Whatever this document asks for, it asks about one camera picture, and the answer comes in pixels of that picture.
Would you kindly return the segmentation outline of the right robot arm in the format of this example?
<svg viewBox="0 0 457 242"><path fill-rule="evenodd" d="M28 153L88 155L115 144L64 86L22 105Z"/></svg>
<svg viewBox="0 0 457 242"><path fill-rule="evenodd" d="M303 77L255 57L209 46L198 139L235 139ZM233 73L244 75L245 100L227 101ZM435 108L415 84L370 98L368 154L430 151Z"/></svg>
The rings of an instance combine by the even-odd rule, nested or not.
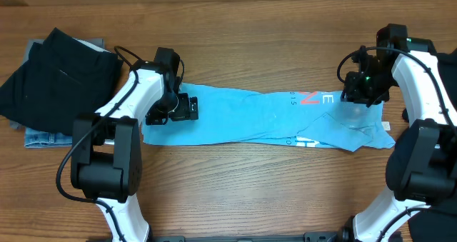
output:
<svg viewBox="0 0 457 242"><path fill-rule="evenodd" d="M341 79L341 100L370 107L388 101L397 86L409 127L388 159L386 187L330 241L402 241L398 229L419 213L454 216L439 205L456 199L456 78L441 74L444 66L455 72L456 64L400 24L380 29L372 49L375 55L366 46L347 55L358 71Z"/></svg>

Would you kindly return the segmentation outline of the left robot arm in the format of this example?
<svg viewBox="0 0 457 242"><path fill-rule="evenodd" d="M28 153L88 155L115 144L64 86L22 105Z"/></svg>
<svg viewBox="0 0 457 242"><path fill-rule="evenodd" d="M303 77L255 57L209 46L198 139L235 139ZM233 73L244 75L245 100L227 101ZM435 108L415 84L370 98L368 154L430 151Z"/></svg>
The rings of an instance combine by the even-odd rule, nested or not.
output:
<svg viewBox="0 0 457 242"><path fill-rule="evenodd" d="M169 48L158 48L153 61L129 64L129 78L119 92L93 113L79 114L72 147L56 173L59 193L72 201L97 205L112 241L153 241L141 213L140 126L195 121L198 100L179 88L184 62Z"/></svg>

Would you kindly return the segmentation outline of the light blue t-shirt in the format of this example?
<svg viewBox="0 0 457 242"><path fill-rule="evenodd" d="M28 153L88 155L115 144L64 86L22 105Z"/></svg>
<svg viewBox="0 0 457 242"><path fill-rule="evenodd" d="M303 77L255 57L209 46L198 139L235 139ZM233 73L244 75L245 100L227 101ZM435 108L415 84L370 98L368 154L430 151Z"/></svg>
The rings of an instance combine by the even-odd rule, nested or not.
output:
<svg viewBox="0 0 457 242"><path fill-rule="evenodd" d="M383 106L341 101L341 92L274 92L183 84L198 99L196 121L143 125L144 143L198 146L218 143L267 143L282 146L391 148L395 141L383 127Z"/></svg>

